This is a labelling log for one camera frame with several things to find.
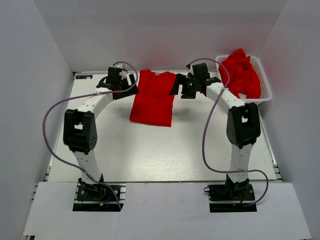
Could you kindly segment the red t shirt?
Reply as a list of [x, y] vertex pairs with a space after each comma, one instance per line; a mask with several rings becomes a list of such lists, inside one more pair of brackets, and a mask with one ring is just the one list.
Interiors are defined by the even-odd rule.
[[149, 69], [141, 70], [138, 90], [135, 95], [129, 120], [133, 123], [170, 127], [176, 74], [172, 72], [155, 73]]

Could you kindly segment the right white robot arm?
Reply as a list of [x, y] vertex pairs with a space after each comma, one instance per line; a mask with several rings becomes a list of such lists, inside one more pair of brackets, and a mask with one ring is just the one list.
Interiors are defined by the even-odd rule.
[[187, 66], [186, 75], [177, 74], [170, 95], [177, 95], [182, 86], [182, 99], [195, 99], [196, 93], [202, 93], [214, 105], [209, 112], [207, 121], [219, 106], [227, 114], [226, 136], [231, 144], [231, 160], [228, 171], [215, 170], [216, 173], [226, 174], [226, 181], [231, 182], [225, 188], [226, 195], [236, 200], [244, 193], [241, 183], [249, 182], [249, 160], [251, 150], [261, 135], [261, 126], [258, 106], [255, 103], [246, 103], [236, 97], [227, 89], [227, 84], [222, 83], [217, 77], [211, 77], [205, 63]]

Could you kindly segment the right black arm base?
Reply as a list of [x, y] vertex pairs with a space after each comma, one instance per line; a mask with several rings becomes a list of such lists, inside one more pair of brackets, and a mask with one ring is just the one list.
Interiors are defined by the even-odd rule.
[[211, 213], [249, 213], [257, 211], [255, 193], [250, 181], [209, 184], [203, 189], [208, 194]]

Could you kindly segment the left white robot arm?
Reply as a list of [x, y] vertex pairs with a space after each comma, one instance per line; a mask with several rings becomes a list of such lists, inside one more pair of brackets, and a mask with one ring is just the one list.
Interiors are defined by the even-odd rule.
[[81, 168], [81, 180], [90, 184], [88, 193], [99, 200], [105, 196], [103, 174], [98, 168], [94, 148], [98, 142], [96, 118], [112, 101], [139, 93], [136, 75], [128, 74], [123, 63], [110, 66], [107, 76], [96, 85], [95, 92], [82, 105], [64, 114], [63, 143]]

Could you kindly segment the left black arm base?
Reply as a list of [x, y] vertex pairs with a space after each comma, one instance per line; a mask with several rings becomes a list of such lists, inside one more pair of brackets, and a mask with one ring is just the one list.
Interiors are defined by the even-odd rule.
[[73, 212], [120, 212], [125, 203], [126, 184], [88, 184], [78, 179]]

